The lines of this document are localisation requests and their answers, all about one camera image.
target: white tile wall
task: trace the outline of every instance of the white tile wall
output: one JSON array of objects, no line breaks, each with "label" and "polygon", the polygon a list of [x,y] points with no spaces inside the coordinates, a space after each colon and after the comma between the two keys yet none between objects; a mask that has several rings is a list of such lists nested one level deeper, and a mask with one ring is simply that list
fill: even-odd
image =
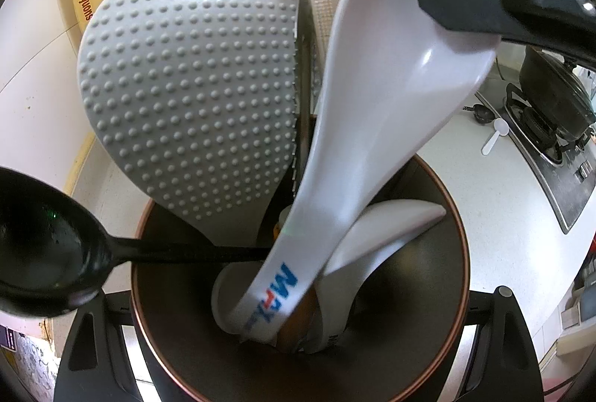
[{"label": "white tile wall", "polygon": [[534,350],[536,351],[536,359],[538,362],[540,362],[547,351],[547,348],[544,347],[544,335],[542,328],[540,328],[538,333],[532,337],[532,343],[534,344]]},{"label": "white tile wall", "polygon": [[558,307],[548,317],[544,325],[542,325],[542,332],[544,336],[544,349],[548,351],[562,333],[561,314]]},{"label": "white tile wall", "polygon": [[0,93],[0,165],[62,189],[89,131],[64,32]]},{"label": "white tile wall", "polygon": [[35,54],[75,23],[65,23],[58,0],[5,0],[0,7],[0,91]]},{"label": "white tile wall", "polygon": [[502,42],[497,49],[497,58],[500,66],[507,66],[519,71],[523,60],[526,58],[526,47],[510,42]]},{"label": "white tile wall", "polygon": [[0,325],[10,328],[23,335],[43,338],[45,330],[43,328],[43,318],[21,318],[12,316],[0,311]]},{"label": "white tile wall", "polygon": [[147,194],[110,161],[101,200],[93,214],[111,235],[133,237],[148,202]]}]

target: ladle handle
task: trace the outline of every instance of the ladle handle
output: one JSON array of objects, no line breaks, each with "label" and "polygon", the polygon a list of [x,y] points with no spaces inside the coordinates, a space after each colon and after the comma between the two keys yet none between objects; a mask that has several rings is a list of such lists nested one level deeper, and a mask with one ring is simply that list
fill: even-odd
[{"label": "ladle handle", "polygon": [[269,247],[227,247],[112,237],[110,246],[118,262],[244,262],[262,261]]}]

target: white countertop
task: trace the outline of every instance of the white countertop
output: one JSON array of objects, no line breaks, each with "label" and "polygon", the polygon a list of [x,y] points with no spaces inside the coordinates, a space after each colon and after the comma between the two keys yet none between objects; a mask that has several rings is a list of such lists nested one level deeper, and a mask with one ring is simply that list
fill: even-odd
[{"label": "white countertop", "polygon": [[[466,105],[480,102],[472,96]],[[418,152],[445,183],[460,211],[470,247],[470,289],[493,292],[507,285],[530,335],[546,322],[567,291],[596,231],[596,192],[576,224],[563,234],[535,174],[511,138],[493,134],[473,114],[458,112]],[[472,346],[467,327],[440,400],[453,400]]]}]

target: black handle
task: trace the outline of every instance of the black handle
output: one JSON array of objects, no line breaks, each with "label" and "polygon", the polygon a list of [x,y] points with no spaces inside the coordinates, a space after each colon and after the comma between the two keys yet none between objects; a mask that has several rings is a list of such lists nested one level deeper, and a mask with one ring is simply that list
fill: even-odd
[{"label": "black handle", "polygon": [[108,240],[117,262],[244,262],[262,261],[269,247],[224,247],[112,237]]},{"label": "black handle", "polygon": [[478,121],[481,125],[488,125],[488,123],[492,123],[496,118],[495,113],[493,113],[484,104],[464,106],[462,109],[464,111],[473,111],[474,119],[476,119],[476,121]]},{"label": "black handle", "polygon": [[499,34],[596,69],[596,10],[588,0],[418,0],[450,31]]}]

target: black ladle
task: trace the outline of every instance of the black ladle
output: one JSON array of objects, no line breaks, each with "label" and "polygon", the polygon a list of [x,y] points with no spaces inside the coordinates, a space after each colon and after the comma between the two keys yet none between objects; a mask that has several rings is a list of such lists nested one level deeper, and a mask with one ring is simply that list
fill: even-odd
[{"label": "black ladle", "polygon": [[268,247],[112,237],[68,195],[0,168],[0,310],[6,313],[53,317],[75,310],[125,261],[260,261],[268,253]]},{"label": "black ladle", "polygon": [[484,104],[475,104],[472,107],[464,106],[464,111],[472,111],[474,113],[474,119],[481,125],[488,125],[495,120],[495,113],[488,109]]}]

